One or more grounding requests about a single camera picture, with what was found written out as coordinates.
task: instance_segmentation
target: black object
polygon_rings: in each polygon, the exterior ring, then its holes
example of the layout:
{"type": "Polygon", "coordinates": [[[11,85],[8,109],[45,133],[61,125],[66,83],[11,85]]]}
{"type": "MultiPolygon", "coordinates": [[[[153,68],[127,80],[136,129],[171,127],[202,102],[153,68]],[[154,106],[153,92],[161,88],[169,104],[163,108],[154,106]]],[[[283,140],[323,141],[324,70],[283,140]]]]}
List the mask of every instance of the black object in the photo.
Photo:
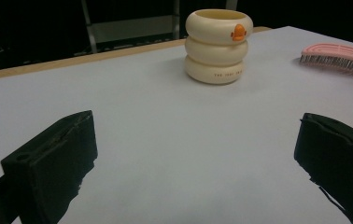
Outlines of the black object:
{"type": "Polygon", "coordinates": [[[0,223],[58,223],[97,158],[91,111],[58,120],[1,160],[0,223]]]}
{"type": "Polygon", "coordinates": [[[353,223],[353,128],[316,114],[302,119],[294,159],[353,223]]]}

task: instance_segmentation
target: white table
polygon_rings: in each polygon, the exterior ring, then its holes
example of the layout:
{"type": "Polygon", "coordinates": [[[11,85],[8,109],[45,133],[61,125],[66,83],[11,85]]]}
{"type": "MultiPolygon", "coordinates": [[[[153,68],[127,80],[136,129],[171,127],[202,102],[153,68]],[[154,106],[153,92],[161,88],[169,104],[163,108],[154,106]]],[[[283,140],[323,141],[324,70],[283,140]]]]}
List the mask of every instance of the white table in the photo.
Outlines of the white table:
{"type": "Polygon", "coordinates": [[[298,64],[329,41],[253,34],[223,86],[189,78],[183,46],[0,78],[0,160],[90,109],[99,157],[60,223],[349,223],[293,159],[305,112],[353,127],[353,76],[298,64]]]}

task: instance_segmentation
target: pink comb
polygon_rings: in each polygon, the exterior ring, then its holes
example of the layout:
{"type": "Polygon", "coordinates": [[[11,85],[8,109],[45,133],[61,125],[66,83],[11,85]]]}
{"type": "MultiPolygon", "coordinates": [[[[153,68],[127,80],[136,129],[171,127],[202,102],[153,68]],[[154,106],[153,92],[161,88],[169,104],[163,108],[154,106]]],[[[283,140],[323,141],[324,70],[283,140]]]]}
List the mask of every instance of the pink comb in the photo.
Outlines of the pink comb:
{"type": "Polygon", "coordinates": [[[302,50],[301,63],[330,66],[353,72],[353,47],[318,43],[302,50]]]}

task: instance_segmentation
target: stacked ring container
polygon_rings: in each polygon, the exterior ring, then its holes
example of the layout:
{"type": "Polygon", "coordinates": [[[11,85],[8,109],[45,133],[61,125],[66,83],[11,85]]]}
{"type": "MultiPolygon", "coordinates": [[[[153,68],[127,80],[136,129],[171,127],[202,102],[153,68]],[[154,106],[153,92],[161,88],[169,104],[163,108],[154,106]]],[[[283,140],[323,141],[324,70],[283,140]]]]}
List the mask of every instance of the stacked ring container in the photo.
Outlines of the stacked ring container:
{"type": "Polygon", "coordinates": [[[188,38],[185,71],[210,84],[230,83],[241,77],[247,55],[247,37],[253,32],[252,19],[227,9],[202,9],[186,20],[188,38]]]}

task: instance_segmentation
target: orange cartoon character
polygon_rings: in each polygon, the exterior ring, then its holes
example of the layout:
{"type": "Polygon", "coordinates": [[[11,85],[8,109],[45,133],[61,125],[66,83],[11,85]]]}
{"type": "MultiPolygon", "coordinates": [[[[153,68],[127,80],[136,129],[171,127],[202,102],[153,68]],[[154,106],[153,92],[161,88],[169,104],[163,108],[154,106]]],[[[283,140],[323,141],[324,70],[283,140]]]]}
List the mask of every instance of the orange cartoon character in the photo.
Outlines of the orange cartoon character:
{"type": "Polygon", "coordinates": [[[241,41],[244,40],[244,37],[246,37],[246,35],[246,28],[244,28],[244,26],[241,24],[237,24],[234,27],[234,32],[230,34],[230,37],[233,38],[233,41],[241,41]]]}

